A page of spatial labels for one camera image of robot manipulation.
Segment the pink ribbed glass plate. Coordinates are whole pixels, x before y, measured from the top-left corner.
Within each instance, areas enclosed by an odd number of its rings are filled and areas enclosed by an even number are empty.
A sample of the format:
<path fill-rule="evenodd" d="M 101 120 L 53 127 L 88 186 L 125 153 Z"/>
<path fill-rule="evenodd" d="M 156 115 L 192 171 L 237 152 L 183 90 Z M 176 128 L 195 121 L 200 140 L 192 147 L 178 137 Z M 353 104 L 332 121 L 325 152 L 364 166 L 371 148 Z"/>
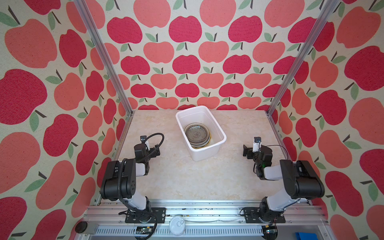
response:
<path fill-rule="evenodd" d="M 190 141 L 198 142 L 201 140 L 205 140 L 207 138 L 207 136 L 210 134 L 210 131 L 203 124 L 192 123 L 192 124 L 185 127 L 184 133 L 185 133 L 189 142 Z"/>

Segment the cream plate with plant drawing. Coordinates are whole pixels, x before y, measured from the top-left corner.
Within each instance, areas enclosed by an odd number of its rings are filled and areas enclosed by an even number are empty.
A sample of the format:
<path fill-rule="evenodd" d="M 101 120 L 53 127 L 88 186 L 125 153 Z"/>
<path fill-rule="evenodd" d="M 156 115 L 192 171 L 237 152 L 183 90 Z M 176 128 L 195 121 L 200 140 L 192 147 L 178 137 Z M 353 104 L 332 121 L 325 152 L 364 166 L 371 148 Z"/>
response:
<path fill-rule="evenodd" d="M 200 148 L 204 148 L 205 146 L 207 146 L 210 141 L 211 141 L 211 134 L 209 134 L 207 136 L 207 138 L 205 140 L 201 140 L 201 141 L 198 141 L 198 142 L 192 142 L 190 141 L 190 145 L 192 146 L 192 148 L 194 149 L 200 149 Z"/>

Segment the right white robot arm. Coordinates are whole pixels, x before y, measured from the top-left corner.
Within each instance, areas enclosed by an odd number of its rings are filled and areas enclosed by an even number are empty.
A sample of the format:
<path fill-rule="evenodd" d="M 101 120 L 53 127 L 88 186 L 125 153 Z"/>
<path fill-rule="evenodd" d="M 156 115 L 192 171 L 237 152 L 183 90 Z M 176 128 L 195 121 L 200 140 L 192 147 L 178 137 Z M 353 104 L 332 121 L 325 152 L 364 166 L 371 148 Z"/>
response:
<path fill-rule="evenodd" d="M 243 146 L 243 156 L 254 161 L 254 173 L 263 181 L 282 180 L 284 188 L 276 194 L 264 197 L 252 217 L 263 223 L 270 223 L 281 217 L 287 207 L 302 199 L 322 198 L 325 187 L 309 161 L 280 160 L 272 166 L 273 151 L 260 143 L 251 148 Z"/>

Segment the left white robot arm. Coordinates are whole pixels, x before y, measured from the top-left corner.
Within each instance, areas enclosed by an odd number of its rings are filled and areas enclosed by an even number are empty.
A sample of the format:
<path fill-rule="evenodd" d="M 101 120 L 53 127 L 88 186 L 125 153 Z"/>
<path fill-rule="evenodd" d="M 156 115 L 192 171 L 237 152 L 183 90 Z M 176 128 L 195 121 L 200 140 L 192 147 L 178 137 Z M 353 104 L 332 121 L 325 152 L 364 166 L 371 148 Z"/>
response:
<path fill-rule="evenodd" d="M 137 177 L 148 175 L 149 161 L 160 155 L 160 145 L 149 148 L 145 142 L 135 145 L 134 150 L 133 159 L 107 164 L 100 194 L 104 200 L 121 201 L 128 208 L 129 217 L 147 223 L 153 218 L 153 213 L 148 198 L 137 190 Z"/>

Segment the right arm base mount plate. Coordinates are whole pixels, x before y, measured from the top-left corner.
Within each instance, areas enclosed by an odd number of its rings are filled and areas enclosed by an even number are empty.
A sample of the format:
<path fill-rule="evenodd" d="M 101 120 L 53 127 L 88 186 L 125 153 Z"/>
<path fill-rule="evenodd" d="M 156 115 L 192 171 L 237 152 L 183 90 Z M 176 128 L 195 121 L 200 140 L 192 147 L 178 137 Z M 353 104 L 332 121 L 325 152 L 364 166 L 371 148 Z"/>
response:
<path fill-rule="evenodd" d="M 284 224 L 286 219 L 283 212 L 275 212 L 269 209 L 243 208 L 240 216 L 245 218 L 247 224 Z"/>

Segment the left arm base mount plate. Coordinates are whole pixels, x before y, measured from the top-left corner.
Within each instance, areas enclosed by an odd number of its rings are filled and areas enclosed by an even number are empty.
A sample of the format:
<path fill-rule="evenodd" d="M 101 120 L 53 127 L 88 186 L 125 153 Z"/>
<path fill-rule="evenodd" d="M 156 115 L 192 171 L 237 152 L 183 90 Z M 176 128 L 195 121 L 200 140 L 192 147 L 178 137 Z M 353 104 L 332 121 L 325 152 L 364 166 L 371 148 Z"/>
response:
<path fill-rule="evenodd" d="M 151 213 L 139 213 L 128 210 L 125 223 L 127 224 L 164 224 L 166 217 L 166 208 L 151 208 Z"/>

